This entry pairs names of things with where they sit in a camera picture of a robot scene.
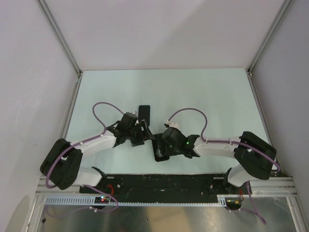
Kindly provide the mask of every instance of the metal floor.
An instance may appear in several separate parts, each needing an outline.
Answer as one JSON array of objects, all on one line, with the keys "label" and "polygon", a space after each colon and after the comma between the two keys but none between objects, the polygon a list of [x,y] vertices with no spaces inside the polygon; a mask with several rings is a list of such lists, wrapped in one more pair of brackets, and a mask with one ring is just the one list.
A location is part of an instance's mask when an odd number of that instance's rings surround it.
[{"label": "metal floor", "polygon": [[[82,210],[64,218],[46,217],[39,232],[295,232],[286,198],[255,198],[267,225],[247,212],[221,207],[119,207],[110,213]],[[79,206],[50,206],[61,215]],[[248,198],[243,208],[252,209]]]}]

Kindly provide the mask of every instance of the gray wall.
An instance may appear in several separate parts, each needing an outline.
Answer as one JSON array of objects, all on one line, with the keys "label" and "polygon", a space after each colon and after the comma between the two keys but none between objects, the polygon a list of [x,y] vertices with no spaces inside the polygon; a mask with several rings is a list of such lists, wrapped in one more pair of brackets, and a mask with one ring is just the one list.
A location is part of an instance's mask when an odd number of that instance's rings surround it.
[{"label": "gray wall", "polygon": [[253,71],[279,162],[309,218],[309,1],[296,0]]},{"label": "gray wall", "polygon": [[17,232],[76,74],[36,1],[0,1],[0,31],[0,231]]}]

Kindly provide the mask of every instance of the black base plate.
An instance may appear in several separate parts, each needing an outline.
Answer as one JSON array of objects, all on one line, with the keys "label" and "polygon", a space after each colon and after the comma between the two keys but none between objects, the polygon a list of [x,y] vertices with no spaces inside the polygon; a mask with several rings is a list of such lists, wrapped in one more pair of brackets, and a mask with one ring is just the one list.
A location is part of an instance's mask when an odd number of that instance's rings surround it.
[{"label": "black base plate", "polygon": [[[109,174],[97,188],[110,193],[106,186],[112,185],[114,197],[123,203],[217,203],[218,194],[231,194],[223,178],[224,174]],[[245,184],[241,190],[248,193]],[[80,193],[96,192],[81,187]]]}]

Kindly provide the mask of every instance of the pink cable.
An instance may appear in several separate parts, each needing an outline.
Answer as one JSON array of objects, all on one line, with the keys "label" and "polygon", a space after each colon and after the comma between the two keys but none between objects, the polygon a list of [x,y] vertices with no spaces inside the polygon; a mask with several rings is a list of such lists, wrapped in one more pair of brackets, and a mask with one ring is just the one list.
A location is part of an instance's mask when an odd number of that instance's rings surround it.
[{"label": "pink cable", "polygon": [[[116,107],[115,105],[113,105],[113,104],[111,104],[111,103],[108,103],[108,102],[97,102],[96,104],[93,105],[93,107],[92,107],[92,113],[93,113],[94,117],[98,120],[98,122],[104,127],[104,130],[103,130],[103,132],[102,132],[102,134],[104,134],[104,133],[106,132],[106,126],[105,126],[105,124],[99,119],[99,117],[97,116],[97,114],[96,114],[96,112],[95,112],[95,107],[96,107],[97,105],[99,105],[99,104],[107,104],[107,105],[110,105],[110,106],[114,107],[115,109],[117,109],[117,110],[118,110],[120,113],[122,113],[122,114],[124,114],[124,112],[123,112],[122,110],[120,110],[118,107]],[[93,137],[88,138],[88,139],[84,139],[84,140],[82,140],[82,141],[80,141],[80,142],[78,142],[78,143],[75,143],[75,144],[69,146],[67,149],[65,149],[63,152],[61,152],[61,154],[56,158],[56,160],[54,161],[54,163],[52,164],[52,166],[50,167],[50,169],[49,169],[49,171],[48,171],[48,173],[47,173],[47,175],[46,175],[46,180],[45,180],[45,185],[46,185],[46,187],[47,187],[48,189],[53,189],[53,188],[56,187],[56,185],[53,185],[53,186],[50,185],[50,184],[48,183],[48,181],[49,181],[49,179],[50,179],[50,176],[51,176],[51,174],[52,174],[52,172],[53,172],[55,166],[57,165],[57,163],[61,160],[61,158],[62,158],[68,151],[70,151],[70,150],[73,149],[74,147],[80,145],[81,143],[87,143],[87,142],[90,142],[90,141],[92,141],[92,140],[94,140],[94,139],[97,139],[97,138],[99,138],[102,134],[93,136]],[[98,189],[96,189],[96,188],[94,188],[94,187],[92,187],[92,186],[89,186],[89,185],[85,185],[85,186],[88,187],[88,188],[90,188],[90,189],[92,189],[93,191],[96,191],[96,192],[98,192],[98,193],[101,193],[101,194],[103,194],[103,195],[105,195],[105,196],[110,197],[111,199],[113,199],[113,200],[116,202],[116,207],[113,208],[113,209],[109,209],[109,210],[100,210],[100,209],[96,209],[97,211],[99,211],[99,212],[110,212],[110,211],[113,211],[113,210],[115,210],[115,209],[118,208],[118,201],[117,201],[113,196],[111,196],[111,195],[109,195],[109,194],[107,194],[107,193],[104,193],[104,192],[102,192],[102,191],[100,191],[100,190],[98,190]],[[78,208],[78,209],[73,210],[72,212],[70,212],[70,213],[68,213],[68,214],[64,214],[64,215],[60,215],[60,216],[52,216],[52,215],[50,215],[50,214],[48,213],[48,208],[47,208],[47,209],[46,209],[46,213],[47,213],[47,215],[49,215],[50,217],[61,218],[61,217],[65,217],[65,216],[67,216],[67,215],[69,215],[69,214],[71,214],[71,213],[74,213],[74,212],[76,212],[76,211],[79,211],[79,210],[82,210],[82,209],[86,209],[86,208],[88,208],[88,206]]]},{"label": "pink cable", "polygon": [[73,214],[73,213],[75,213],[75,212],[77,212],[77,211],[80,211],[80,210],[83,210],[83,209],[93,209],[93,210],[95,210],[95,211],[97,211],[97,212],[110,212],[110,211],[114,211],[115,209],[117,209],[118,208],[118,206],[119,206],[119,202],[116,200],[116,198],[114,198],[112,195],[110,195],[110,194],[107,194],[107,193],[105,193],[105,192],[102,192],[102,191],[100,191],[100,190],[98,190],[98,189],[96,189],[96,188],[94,188],[94,187],[92,187],[92,186],[89,186],[89,185],[85,185],[85,187],[87,187],[87,188],[90,188],[90,189],[92,189],[93,191],[96,191],[96,192],[98,192],[98,193],[100,193],[100,194],[102,194],[102,195],[104,195],[104,196],[107,196],[107,197],[109,197],[109,198],[111,198],[115,203],[116,203],[116,207],[114,207],[114,208],[112,208],[112,209],[96,209],[96,208],[94,208],[94,207],[91,207],[90,208],[90,206],[84,206],[84,207],[80,207],[80,208],[77,208],[77,209],[75,209],[75,210],[72,210],[71,212],[69,212],[69,213],[66,213],[66,214],[62,214],[62,215],[51,215],[49,212],[48,212],[48,208],[49,208],[49,206],[45,209],[45,213],[48,215],[48,216],[50,216],[51,218],[64,218],[64,217],[66,217],[66,216],[69,216],[69,215],[71,215],[71,214]]},{"label": "pink cable", "polygon": [[[207,123],[208,123],[208,120],[207,120],[207,117],[206,115],[204,114],[204,112],[202,112],[201,110],[198,110],[196,108],[183,108],[183,109],[180,109],[178,111],[176,111],[175,113],[172,114],[172,116],[169,118],[169,121],[176,115],[178,114],[179,112],[181,111],[184,111],[184,110],[194,110],[194,111],[198,111],[199,113],[201,113],[204,118],[205,118],[205,125],[202,129],[202,132],[201,132],[201,140],[203,140],[204,142],[206,142],[206,139],[204,138],[204,131],[207,127]],[[250,146],[248,144],[245,144],[245,143],[242,143],[242,142],[237,142],[237,141],[230,141],[230,140],[207,140],[207,143],[223,143],[223,144],[229,144],[229,143],[232,143],[232,144],[238,144],[238,145],[241,145],[241,146],[244,146],[248,149],[252,149],[253,151],[255,151],[256,153],[258,153],[259,155],[263,156],[265,159],[267,159],[269,162],[271,162],[273,165],[276,166],[277,170],[275,170],[275,172],[279,172],[281,170],[280,166],[274,161],[272,160],[270,157],[268,157],[266,154],[264,154],[263,152],[259,151],[258,149],[256,149],[255,147],[253,146]]]},{"label": "pink cable", "polygon": [[261,222],[262,222],[264,225],[266,225],[267,222],[266,222],[265,219],[260,215],[259,211],[257,210],[257,208],[256,208],[256,206],[255,206],[255,204],[254,204],[254,202],[253,202],[252,196],[251,196],[251,194],[250,194],[250,189],[249,189],[249,187],[250,187],[250,186],[249,186],[249,181],[247,181],[246,184],[247,184],[248,195],[249,195],[251,204],[252,204],[252,206],[253,206],[253,208],[254,208],[254,211],[251,210],[251,209],[240,209],[240,210],[238,210],[238,209],[233,209],[233,210],[231,210],[231,211],[245,211],[245,212],[249,212],[249,213],[255,214],[255,215],[257,215],[257,216],[259,217],[259,219],[261,220]]}]

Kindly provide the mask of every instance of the silver metal surface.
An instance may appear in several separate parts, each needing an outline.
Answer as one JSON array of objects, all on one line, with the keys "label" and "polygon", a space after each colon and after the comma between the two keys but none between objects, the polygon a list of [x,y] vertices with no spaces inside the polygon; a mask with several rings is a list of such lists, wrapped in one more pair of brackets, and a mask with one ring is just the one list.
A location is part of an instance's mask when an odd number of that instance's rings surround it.
[{"label": "silver metal surface", "polygon": [[69,104],[69,107],[68,107],[66,118],[65,118],[64,123],[62,125],[60,138],[65,138],[67,136],[69,125],[70,125],[72,114],[73,114],[73,110],[74,110],[74,106],[75,106],[76,99],[77,99],[78,90],[79,90],[79,87],[81,86],[82,77],[83,77],[83,72],[81,72],[81,74],[79,75],[78,79],[75,82],[75,86],[74,86],[72,97],[70,99],[70,104]]},{"label": "silver metal surface", "polygon": [[291,211],[296,231],[297,232],[309,231],[308,221],[306,217],[303,217],[304,214],[300,212],[296,198],[287,197],[286,200]]},{"label": "silver metal surface", "polygon": [[67,44],[67,42],[65,41],[63,35],[61,34],[61,31],[51,13],[51,11],[49,10],[45,0],[36,0],[40,9],[42,10],[48,24],[50,25],[52,31],[54,32],[56,38],[58,39],[60,46],[62,47],[64,53],[66,54],[66,56],[68,57],[71,65],[73,66],[73,68],[75,69],[76,73],[79,75],[81,73],[80,68],[78,67],[76,60],[72,54],[72,52],[69,49],[69,46]]},{"label": "silver metal surface", "polygon": [[[39,232],[295,232],[285,198],[254,199],[267,225],[248,212],[229,213],[223,207],[119,207],[108,213],[77,211],[57,219],[46,217]],[[80,206],[50,206],[61,215]],[[252,209],[245,199],[243,208]]]},{"label": "silver metal surface", "polygon": [[279,9],[273,23],[271,24],[265,38],[263,39],[263,42],[261,44],[261,46],[259,47],[257,53],[255,54],[253,61],[251,62],[250,66],[249,66],[249,71],[252,72],[253,69],[255,68],[256,64],[258,63],[260,57],[262,56],[262,54],[264,53],[265,49],[267,48],[267,46],[269,45],[271,39],[274,37],[275,33],[277,32],[280,24],[282,23],[284,17],[286,16],[286,14],[288,13],[292,3],[295,0],[285,0],[281,6],[281,8]]}]

